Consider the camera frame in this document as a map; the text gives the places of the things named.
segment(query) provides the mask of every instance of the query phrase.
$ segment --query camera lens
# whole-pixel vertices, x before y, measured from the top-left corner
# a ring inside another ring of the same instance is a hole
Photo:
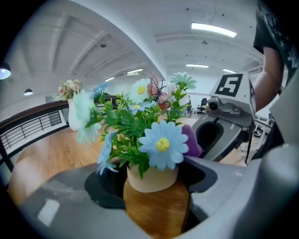
[[[215,110],[215,109],[218,108],[218,106],[217,106],[217,104],[216,104],[215,102],[211,102],[211,103],[209,104],[209,107],[210,107],[211,110]]]

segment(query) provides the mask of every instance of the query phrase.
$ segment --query human arm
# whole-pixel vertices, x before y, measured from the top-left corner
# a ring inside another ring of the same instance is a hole
[[[284,65],[279,53],[269,47],[263,48],[263,71],[254,81],[256,111],[267,106],[280,90]]]

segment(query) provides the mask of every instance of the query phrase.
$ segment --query flower pot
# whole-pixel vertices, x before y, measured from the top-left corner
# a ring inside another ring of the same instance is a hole
[[[157,192],[172,186],[178,177],[178,167],[174,170],[166,167],[164,171],[159,171],[156,167],[149,168],[140,178],[138,166],[127,168],[128,181],[130,185],[139,192]]]
[[[73,99],[67,100],[69,103],[69,125],[71,130],[78,131],[80,129],[80,121],[76,116],[76,107],[74,105]]]

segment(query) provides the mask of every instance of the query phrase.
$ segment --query black pants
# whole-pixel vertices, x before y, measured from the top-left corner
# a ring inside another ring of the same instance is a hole
[[[271,150],[279,145],[282,145],[283,143],[284,143],[284,140],[281,136],[279,128],[274,123],[274,125],[272,126],[272,129],[266,139],[266,142],[254,154],[254,156],[252,157],[252,160],[262,158],[269,150]]]

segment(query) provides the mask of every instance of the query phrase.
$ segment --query black shirt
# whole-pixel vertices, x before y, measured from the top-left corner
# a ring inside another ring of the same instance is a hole
[[[260,0],[256,12],[256,36],[253,46],[263,54],[263,48],[269,47],[276,50],[286,68],[288,79],[292,78],[299,66],[297,37],[297,20],[294,21],[295,6],[284,2]],[[283,138],[276,124],[273,125],[266,142],[261,146],[253,159],[261,158],[270,149],[283,144]]]

